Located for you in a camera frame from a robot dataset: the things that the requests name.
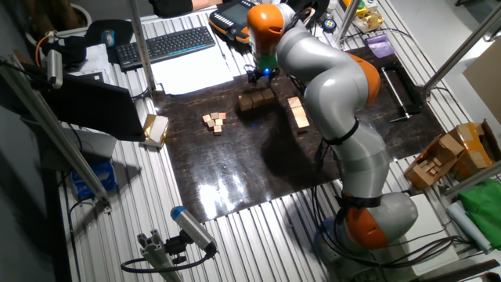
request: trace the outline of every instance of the wooden block pile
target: wooden block pile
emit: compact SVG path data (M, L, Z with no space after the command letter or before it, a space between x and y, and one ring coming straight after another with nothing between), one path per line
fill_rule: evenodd
M240 110L250 110L264 105L269 105L275 100L275 95L271 89L258 90L251 94L238 96Z
M434 156L430 156L428 159L421 161L419 163L420 168L422 168L427 174L435 176L442 169L442 163Z
M222 121L226 119L226 113L206 114L202 118L209 131L214 132L214 136L220 136L222 134Z
M310 123L308 122L308 118L306 117L305 109L301 105L301 101L298 97L292 97L289 98L287 102L289 102L290 109L292 110L292 114L294 115L294 120L296 121L298 128L297 132L306 132Z

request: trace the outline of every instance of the black keyboard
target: black keyboard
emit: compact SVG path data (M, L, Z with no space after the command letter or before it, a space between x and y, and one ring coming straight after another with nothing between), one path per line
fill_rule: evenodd
M172 59L214 45L214 39L206 27L192 28L146 40L151 63ZM137 43L117 46L117 55L122 71L142 67Z

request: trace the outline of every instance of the gray robot arm segment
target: gray robot arm segment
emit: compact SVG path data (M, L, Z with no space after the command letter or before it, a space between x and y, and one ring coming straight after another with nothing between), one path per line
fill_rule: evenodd
M369 83L355 60L311 36L301 22L282 36L276 56L287 74L309 81L305 109L325 140L340 139L356 128L355 112L367 104ZM382 248L407 232L416 221L417 209L403 193L382 195L390 163L382 137L359 125L349 138L332 148L339 160L343 194L380 198L379 205L366 208L384 239L373 244L369 230L353 227L364 223L351 222L353 230L346 225L335 227L341 228L340 240L345 247L354 253Z

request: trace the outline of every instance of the dark wooden work surface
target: dark wooden work surface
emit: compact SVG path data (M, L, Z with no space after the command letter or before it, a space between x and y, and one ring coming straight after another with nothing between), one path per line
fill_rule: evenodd
M365 49L353 53L376 67L398 60L389 56L374 62L376 57ZM169 118L163 150L169 152L182 203L200 221L309 188L316 176L321 183L338 177L330 157L322 172L315 173L313 160L321 136L313 127L300 135L291 128L287 98L299 93L284 76L272 84L278 103L240 112L238 95L261 87L248 85L247 77L241 76L182 96L153 98L157 113ZM383 136L393 158L417 154L442 128L427 107L408 121L390 123L402 113L389 91L383 80L375 103L357 117ZM227 113L222 136L214 136L202 124L202 116L212 112Z

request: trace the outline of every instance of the metal rod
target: metal rod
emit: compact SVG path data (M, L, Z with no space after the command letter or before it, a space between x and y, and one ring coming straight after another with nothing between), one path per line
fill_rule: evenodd
M479 173L471 176L469 179L462 181L460 184L452 188L449 188L447 191L444 192L444 196L446 196L447 198L453 198L458 193L461 193L464 190L472 187L473 185L477 185L480 182L498 173L501 173L501 161L498 161L495 164L491 165L490 167L481 170Z
M464 55L470 49L477 44L478 40L485 34L485 32L496 23L496 21L501 16L501 4L498 6L485 18L484 22L471 33L467 40L452 54L452 56L437 70L437 72L430 78L430 80L424 85L423 93L429 96L429 93L433 87L437 85L444 78L444 76L450 72L450 70L463 58Z
M397 118L397 119L394 119L393 121L390 121L390 122L396 122L396 121L401 121L401 120L404 120L404 119L410 119L411 116L410 116L409 113L407 113L407 109L405 108L404 103L400 99L400 96L398 95L397 90L393 86L393 83L391 83L390 78L386 74L386 69L384 69L384 67L381 68L381 72L383 73L384 77L388 81L388 84L390 85L391 90L393 91L393 94L395 94L395 97L397 97L397 101L398 101L398 103L400 104L400 107L402 107L402 109L404 110L404 113L405 113L405 117Z
M13 56L9 57L9 63L18 68L23 68L19 61ZM34 118L42 126L50 139L56 144L71 166L82 177L91 191L106 207L109 206L108 193L104 190L103 184L92 171L87 161L80 154L77 147L68 139L55 114L50 109L39 91L31 88L30 82L24 74L10 67L1 66L0 75L4 77L10 88L19 96L21 102L33 114Z
M350 5L346 8L346 13L344 13L343 23L341 24L341 29L337 35L336 43L339 44L341 40L344 39L348 28L350 28L351 23L355 18L357 9L359 8L360 2L362 0L351 0Z
M146 46L146 39L142 32L141 16L139 15L139 7L136 0L128 0L131 9L131 22L134 29L135 41L138 45L139 57L141 57L142 68L146 75L146 82L148 83L148 90L151 92L157 90L155 79L153 78L153 71L151 70L150 56L148 55L148 47Z

